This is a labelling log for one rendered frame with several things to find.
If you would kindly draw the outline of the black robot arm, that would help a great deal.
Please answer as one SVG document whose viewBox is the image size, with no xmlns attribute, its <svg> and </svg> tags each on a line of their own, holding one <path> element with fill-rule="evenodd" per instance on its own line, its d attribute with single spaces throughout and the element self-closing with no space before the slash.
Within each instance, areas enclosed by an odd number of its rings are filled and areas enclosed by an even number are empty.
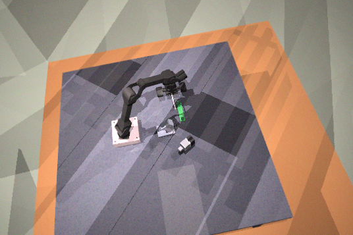
<svg viewBox="0 0 353 235">
<path fill-rule="evenodd" d="M 141 96 L 143 90 L 147 87 L 154 86 L 163 83 L 166 88 L 173 89 L 176 86 L 176 82 L 180 83 L 187 78 L 186 73 L 182 69 L 178 73 L 174 73 L 169 69 L 164 70 L 161 74 L 151 76 L 148 78 L 138 79 L 137 81 L 127 85 L 122 91 L 122 98 L 124 100 L 122 107 L 121 118 L 118 119 L 114 126 L 120 140 L 128 140 L 130 136 L 130 128 L 132 122 L 130 121 L 130 113 L 132 110 L 132 104 Z M 132 87 L 139 86 L 138 93 L 136 94 Z"/>
</svg>

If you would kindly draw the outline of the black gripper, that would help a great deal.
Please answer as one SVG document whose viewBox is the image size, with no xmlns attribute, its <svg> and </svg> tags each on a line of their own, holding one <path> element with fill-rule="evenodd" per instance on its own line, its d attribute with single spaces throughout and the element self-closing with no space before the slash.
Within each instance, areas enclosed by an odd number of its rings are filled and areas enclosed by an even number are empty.
<svg viewBox="0 0 353 235">
<path fill-rule="evenodd" d="M 157 96 L 158 97 L 163 97 L 163 92 L 166 93 L 166 96 L 171 95 L 171 93 L 177 94 L 178 91 L 180 90 L 180 92 L 186 92 L 186 84 L 185 82 L 180 82 L 178 83 L 179 87 L 177 87 L 177 85 L 173 88 L 173 89 L 169 89 L 169 88 L 163 88 L 162 87 L 157 87 L 156 88 L 156 92 L 157 92 Z"/>
</svg>

